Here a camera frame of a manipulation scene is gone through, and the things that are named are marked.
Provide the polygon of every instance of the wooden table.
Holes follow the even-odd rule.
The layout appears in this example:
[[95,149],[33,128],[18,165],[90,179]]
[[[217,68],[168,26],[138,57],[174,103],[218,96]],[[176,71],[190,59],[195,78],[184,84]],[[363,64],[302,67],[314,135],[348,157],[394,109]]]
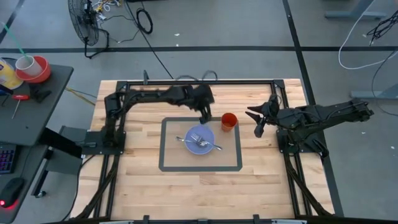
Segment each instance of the wooden table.
[[[289,106],[306,105],[300,80],[284,81]],[[115,91],[116,82],[101,82],[91,130],[100,130],[104,125],[103,99]],[[256,138],[254,121],[244,113],[247,106],[267,101],[271,89],[264,85],[213,85],[211,89],[216,101],[211,105],[213,116],[232,112],[239,119],[243,168],[239,172],[162,172],[158,168],[161,121],[165,117],[199,117],[199,113],[167,103],[138,104],[126,118],[126,150],[119,163],[112,220],[142,220],[144,215],[150,215],[151,220],[251,219],[253,214],[260,218],[294,217],[276,127],[266,126],[263,137]],[[300,156],[307,187],[333,213],[319,156]],[[72,217],[83,210],[96,192],[102,160],[103,156],[96,156],[81,170]],[[304,214],[297,186],[296,191]]]

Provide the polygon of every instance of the gray floor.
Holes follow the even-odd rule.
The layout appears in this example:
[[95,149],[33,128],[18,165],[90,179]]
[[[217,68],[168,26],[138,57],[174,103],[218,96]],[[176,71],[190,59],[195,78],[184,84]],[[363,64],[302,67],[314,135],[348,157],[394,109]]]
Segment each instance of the gray floor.
[[[354,21],[329,21],[323,13],[325,10],[349,9],[355,2],[290,0],[301,46],[341,45]],[[8,20],[16,4],[14,0],[1,1],[0,21]],[[148,37],[153,46],[293,46],[282,1],[167,0],[146,2],[145,5],[154,20],[154,33]],[[388,15],[397,9],[398,2],[393,0],[376,1],[371,8]],[[127,15],[124,8],[112,8],[106,16],[116,14]],[[369,45],[370,38],[363,34],[377,23],[360,22],[347,45]],[[136,31],[122,18],[106,22],[104,28],[118,40],[128,39]],[[25,0],[11,30],[24,48],[83,47],[70,22],[66,1]],[[396,36],[397,28],[394,27],[374,45],[398,45]],[[95,47],[101,44],[104,44],[103,36]],[[133,42],[112,42],[111,46],[147,47],[140,35]],[[15,47],[9,35],[0,43],[0,49]],[[354,67],[382,60],[389,53],[343,52],[342,59],[345,65]],[[168,78],[152,53],[105,53],[93,60],[78,53],[42,55],[50,63],[73,66],[75,72],[68,86],[94,95],[101,80],[141,79],[143,69],[152,79]],[[175,77],[185,74],[199,77],[208,69],[217,71],[220,78],[302,77],[295,52],[160,52],[158,55]],[[18,57],[16,54],[0,56]],[[349,100],[351,90],[369,90],[377,69],[345,70],[338,64],[337,52],[304,52],[303,56],[315,99],[324,105]],[[398,82],[394,70],[397,58],[387,62],[380,71],[376,90]],[[73,110],[72,104],[79,110]],[[395,102],[381,101],[380,105],[390,112],[398,111]],[[373,101],[369,107],[375,115],[368,122],[341,124],[325,131],[336,183],[347,217],[398,220],[398,139],[395,137],[398,119],[382,113]],[[92,114],[90,105],[65,92],[48,127],[54,130],[59,130],[62,125],[89,128]],[[28,196],[14,223],[61,219],[70,208],[75,185],[73,177],[51,174],[44,185],[49,196],[42,199]]]

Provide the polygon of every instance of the black desk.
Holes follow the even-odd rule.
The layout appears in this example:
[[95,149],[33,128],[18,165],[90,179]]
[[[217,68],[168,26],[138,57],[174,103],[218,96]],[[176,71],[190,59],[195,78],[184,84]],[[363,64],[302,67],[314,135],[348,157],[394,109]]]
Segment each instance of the black desk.
[[[46,142],[46,140],[42,139],[43,136],[48,137],[53,134],[53,132],[45,126],[72,75],[73,68],[51,65],[51,69],[51,77],[47,82],[42,84],[42,89],[50,90],[52,93],[44,99],[43,102],[36,103],[34,100],[22,101],[14,119],[11,119],[11,117],[17,101],[9,98],[4,106],[0,107],[0,142],[24,145],[19,146],[20,154],[14,173],[0,175],[0,190],[4,188],[9,180],[21,176],[25,159],[29,154],[29,158],[26,160],[24,173],[22,174],[22,177],[25,179],[22,192],[13,206],[9,208],[0,207],[0,223],[11,223],[14,221],[43,159],[49,155],[49,145],[53,145],[51,141],[48,140],[48,144],[39,144],[38,142]],[[16,89],[14,93],[29,94],[27,83],[24,83],[20,88]],[[0,96],[0,102],[2,102],[4,98],[5,96]],[[57,141],[59,138],[59,136],[55,136],[53,141]],[[57,155],[53,156],[55,158],[64,156],[62,151],[55,150],[52,152],[54,155]]]

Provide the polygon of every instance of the red screwdriver handle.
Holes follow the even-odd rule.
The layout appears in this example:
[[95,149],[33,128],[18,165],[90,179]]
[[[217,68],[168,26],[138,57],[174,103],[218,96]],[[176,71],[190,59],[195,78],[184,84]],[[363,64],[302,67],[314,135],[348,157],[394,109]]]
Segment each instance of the red screwdriver handle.
[[13,95],[12,98],[15,100],[29,100],[28,95]]

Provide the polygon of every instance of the electric fan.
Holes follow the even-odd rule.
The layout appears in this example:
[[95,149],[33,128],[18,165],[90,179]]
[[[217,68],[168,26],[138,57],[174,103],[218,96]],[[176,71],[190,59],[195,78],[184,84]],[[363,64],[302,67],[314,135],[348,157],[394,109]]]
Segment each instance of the electric fan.
[[[109,32],[98,28],[96,11],[93,9],[90,0],[68,0],[69,15],[73,27],[80,40],[85,43],[85,56],[93,58],[95,55],[104,52],[109,47]],[[106,34],[106,47],[93,55],[87,56],[87,45],[93,46],[98,42],[99,31]]]

